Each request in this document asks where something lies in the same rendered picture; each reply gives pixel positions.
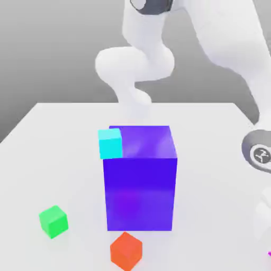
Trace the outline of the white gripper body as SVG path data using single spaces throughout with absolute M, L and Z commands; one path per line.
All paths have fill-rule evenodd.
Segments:
M 265 202 L 260 202 L 255 209 L 255 237 L 261 237 L 271 228 L 271 209 Z

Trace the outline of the small orange cube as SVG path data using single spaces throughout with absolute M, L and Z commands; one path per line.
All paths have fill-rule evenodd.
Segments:
M 132 271 L 135 265 L 141 260 L 142 253 L 142 242 L 127 232 L 123 232 L 110 245 L 111 262 L 124 271 Z

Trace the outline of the small cyan cube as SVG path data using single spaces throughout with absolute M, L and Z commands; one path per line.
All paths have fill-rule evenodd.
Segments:
M 119 128 L 98 130 L 98 143 L 101 159 L 122 158 L 122 136 Z

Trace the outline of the small green cube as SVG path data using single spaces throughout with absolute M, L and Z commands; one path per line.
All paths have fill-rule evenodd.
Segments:
M 68 219 L 66 213 L 57 205 L 54 205 L 39 214 L 42 230 L 50 239 L 55 238 L 68 230 Z

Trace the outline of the large blue box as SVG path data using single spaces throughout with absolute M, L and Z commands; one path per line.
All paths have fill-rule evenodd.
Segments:
M 107 229 L 170 231 L 177 153 L 169 126 L 117 126 L 123 156 L 103 161 Z

